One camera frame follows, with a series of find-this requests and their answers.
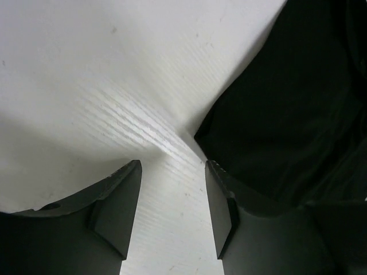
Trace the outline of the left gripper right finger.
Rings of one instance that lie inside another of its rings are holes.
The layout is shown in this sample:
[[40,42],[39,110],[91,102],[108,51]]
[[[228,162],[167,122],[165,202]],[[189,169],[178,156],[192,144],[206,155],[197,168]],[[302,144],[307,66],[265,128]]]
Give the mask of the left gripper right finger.
[[334,274],[335,263],[304,207],[282,205],[207,161],[217,258],[225,274]]

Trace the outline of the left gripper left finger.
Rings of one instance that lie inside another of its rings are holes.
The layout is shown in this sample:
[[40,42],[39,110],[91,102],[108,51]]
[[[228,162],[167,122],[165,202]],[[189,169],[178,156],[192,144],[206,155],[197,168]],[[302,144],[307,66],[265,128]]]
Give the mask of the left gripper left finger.
[[119,274],[141,178],[141,162],[133,160],[39,210],[9,214],[9,274]]

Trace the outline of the black tank top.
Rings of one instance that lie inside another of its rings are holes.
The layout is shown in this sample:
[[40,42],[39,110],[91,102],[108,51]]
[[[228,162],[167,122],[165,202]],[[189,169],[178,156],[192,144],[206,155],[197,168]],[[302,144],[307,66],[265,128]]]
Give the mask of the black tank top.
[[366,2],[287,1],[194,138],[275,201],[364,201]]

